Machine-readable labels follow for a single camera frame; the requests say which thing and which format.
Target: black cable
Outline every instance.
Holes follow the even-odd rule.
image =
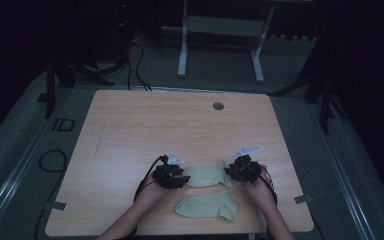
[[[248,168],[251,172],[253,172],[255,175],[258,176],[258,178],[260,178],[265,184],[266,186],[269,188],[270,192],[272,193],[273,195],[273,199],[274,199],[274,202],[276,203],[277,205],[277,194],[276,192],[274,191],[274,185],[273,185],[273,181],[271,181],[271,184],[269,184],[266,179],[264,179],[263,177],[260,176],[260,173],[257,173],[256,171],[254,171],[254,169],[250,168],[248,166],[248,164],[242,164],[242,166]],[[260,168],[264,169],[264,171],[266,172],[266,174],[268,175],[268,177],[270,178],[271,180],[271,176],[269,174],[269,172],[267,171],[267,169],[263,168],[261,165],[258,165]]]
[[[145,184],[145,181],[146,181],[146,178],[148,178],[149,174],[151,173],[152,169],[154,169],[155,167],[155,164],[157,164],[158,161],[162,161],[162,158],[163,156],[160,156],[158,157],[157,159],[155,159],[155,161],[152,163],[151,167],[149,168],[148,172],[145,174],[145,177],[143,178],[142,181],[140,181],[140,184],[138,186],[138,188],[136,189],[136,193],[135,193],[135,196],[133,197],[133,202],[136,201],[136,198],[139,196],[139,193],[142,191],[142,189],[144,189],[146,186],[148,186],[149,184],[151,183],[154,183],[155,181],[152,181],[148,184]]]
[[[148,89],[149,89],[149,91],[152,91],[151,86],[149,86],[148,83],[146,83],[145,81],[143,81],[142,78],[141,78],[140,75],[139,75],[139,65],[140,65],[140,63],[141,63],[141,61],[142,61],[142,58],[143,58],[143,48],[142,48],[141,46],[139,46],[138,44],[134,43],[134,42],[132,42],[132,45],[135,46],[135,47],[137,47],[137,48],[139,48],[139,49],[140,49],[140,52],[141,52],[140,57],[139,57],[139,61],[138,61],[138,63],[136,64],[136,71],[135,71],[135,72],[136,72],[136,77],[137,77],[138,80],[142,83],[142,86],[145,88],[146,91],[148,91]]]
[[[322,232],[322,229],[320,228],[320,226],[319,226],[319,224],[317,223],[316,219],[314,219],[313,214],[311,214],[311,212],[310,212],[310,216],[311,216],[311,219],[312,219],[313,222],[314,222],[314,225],[316,225],[317,230],[319,230],[320,237],[322,238],[322,240],[325,240],[325,237],[324,237],[324,234],[323,234],[323,232]]]
[[[44,165],[43,165],[43,159],[45,156],[47,156],[48,154],[50,153],[53,153],[53,152],[57,152],[57,153],[60,153],[62,156],[63,156],[63,159],[64,159],[64,166],[62,169],[48,169],[46,168]],[[53,150],[49,150],[47,152],[45,152],[44,154],[42,154],[42,156],[40,156],[39,158],[39,167],[40,169],[42,169],[43,171],[45,172],[48,172],[48,173],[61,173],[58,181],[57,181],[57,184],[54,186],[54,188],[52,189],[51,193],[49,194],[48,196],[48,199],[46,200],[45,204],[50,202],[53,195],[55,194],[55,191],[58,189],[58,187],[61,185],[61,182],[64,178],[64,175],[65,175],[65,172],[67,171],[67,167],[68,167],[68,158],[67,158],[67,155],[61,151],[61,150],[58,150],[58,149],[53,149]],[[45,213],[45,204],[42,206],[42,209],[40,211],[40,214],[39,214],[39,217],[37,218],[36,220],[36,225],[35,225],[35,229],[34,229],[34,239],[37,239],[38,237],[38,231],[39,231],[39,224],[40,224],[40,221],[43,217],[43,214]]]
[[[130,63],[130,59],[127,59],[127,66],[129,67],[129,72],[128,72],[128,75],[127,75],[127,89],[130,90],[130,78],[131,76],[136,76],[137,79],[139,80],[139,82],[142,84],[143,88],[145,88],[146,91],[148,91],[148,88],[147,88],[147,83],[145,83],[144,81],[142,81],[139,77],[139,75],[137,74],[137,72],[135,70],[132,69],[132,64]]]

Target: cable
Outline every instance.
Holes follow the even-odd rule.
[[[165,41],[167,39],[173,38],[173,37],[175,37],[177,35],[181,35],[181,34],[182,34],[182,30],[175,31],[174,33],[168,34],[168,35],[166,35],[164,37],[162,36],[161,41]],[[136,43],[138,45],[142,45],[142,46],[144,46],[144,45],[148,45],[149,46],[149,45],[154,45],[155,44],[155,41],[146,39],[146,35],[139,36],[139,37],[133,39],[132,42],[134,42],[134,43]]]
[[[265,184],[266,186],[269,188],[270,192],[272,193],[273,195],[273,199],[274,199],[274,202],[276,203],[277,205],[277,194],[276,192],[274,191],[274,185],[273,185],[273,181],[271,181],[271,184],[269,184],[266,179],[264,179],[263,177],[260,176],[260,173],[257,173],[256,171],[254,171],[254,169],[250,168],[248,166],[248,164],[242,164],[242,166],[248,168],[251,172],[253,172],[254,174],[256,174],[258,176],[259,179],[261,179]],[[267,169],[263,168],[261,165],[258,165],[260,168],[264,169],[264,171],[266,172],[266,174],[268,175],[268,177],[270,178],[271,180],[271,176],[269,174],[269,172],[267,171]]]
[[[155,167],[155,164],[157,164],[158,161],[162,161],[162,158],[163,156],[160,156],[158,157],[157,159],[155,159],[155,161],[152,163],[151,167],[149,168],[148,172],[145,174],[145,177],[143,178],[142,181],[140,181],[140,184],[138,186],[138,188],[136,189],[136,193],[135,193],[135,196],[133,197],[133,202],[136,201],[136,198],[139,196],[139,193],[142,191],[142,189],[144,189],[146,186],[148,186],[149,184],[151,183],[154,183],[155,181],[152,181],[148,184],[145,184],[145,180],[148,178],[149,174],[151,173],[152,169],[154,169]]]
[[[141,46],[139,46],[138,44],[134,43],[134,42],[132,42],[132,45],[137,47],[137,48],[139,48],[140,52],[141,52],[140,57],[139,57],[139,61],[136,64],[136,71],[135,71],[136,77],[138,78],[139,82],[142,83],[142,85],[143,85],[143,87],[145,88],[146,91],[148,91],[148,89],[149,89],[149,91],[152,91],[151,86],[149,86],[148,83],[143,81],[142,78],[139,75],[139,64],[141,63],[142,58],[143,58],[143,48]]]
[[[320,226],[319,226],[319,224],[317,223],[316,219],[314,219],[313,214],[311,214],[311,212],[310,212],[310,216],[311,216],[311,219],[312,219],[313,222],[314,222],[314,225],[316,225],[317,230],[319,230],[320,237],[322,238],[322,240],[325,240],[325,237],[324,237],[324,234],[323,234],[323,232],[322,232],[322,229],[320,228]]]
[[[43,159],[45,156],[47,156],[48,154],[50,153],[53,153],[53,152],[57,152],[57,153],[60,153],[62,156],[63,156],[63,160],[64,160],[64,166],[62,169],[48,169],[46,168],[44,165],[43,165]],[[67,158],[67,155],[61,151],[61,150],[58,150],[58,149],[52,149],[52,150],[49,150],[47,152],[45,152],[44,154],[42,154],[42,156],[40,156],[39,158],[39,167],[40,169],[42,169],[43,171],[45,172],[48,172],[48,173],[61,173],[58,181],[57,181],[57,184],[54,186],[54,188],[52,189],[51,193],[49,194],[48,196],[48,199],[46,200],[45,204],[50,202],[55,191],[58,189],[58,187],[61,185],[61,182],[64,178],[64,175],[65,175],[65,172],[67,171],[67,167],[68,167],[68,158]],[[35,229],[34,229],[34,239],[37,239],[38,237],[38,231],[39,231],[39,224],[40,224],[40,221],[43,217],[43,214],[45,213],[45,204],[43,204],[42,206],[42,209],[40,211],[40,214],[39,214],[39,217],[37,218],[36,220],[36,225],[35,225]]]

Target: sock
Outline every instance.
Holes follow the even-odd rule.
[[[235,220],[238,209],[239,204],[224,189],[216,193],[184,198],[176,205],[175,211],[191,218],[221,216],[228,220]]]
[[[223,183],[226,187],[233,186],[233,180],[226,174],[224,168],[228,167],[224,161],[216,165],[195,166],[185,168],[183,175],[191,176],[186,185],[191,187],[208,187]]]

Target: wooden table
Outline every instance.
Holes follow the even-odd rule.
[[[223,110],[215,110],[220,102]],[[99,235],[132,204],[140,180],[159,156],[175,151],[182,168],[230,161],[242,147],[268,166],[278,207],[291,231],[310,231],[313,222],[270,99],[266,95],[208,92],[101,90],[90,106],[46,225],[49,236]],[[266,223],[240,184],[228,188],[239,203],[235,221],[185,218],[175,213],[184,197],[225,189],[183,187],[166,195],[141,221],[138,235],[228,234],[266,231]]]

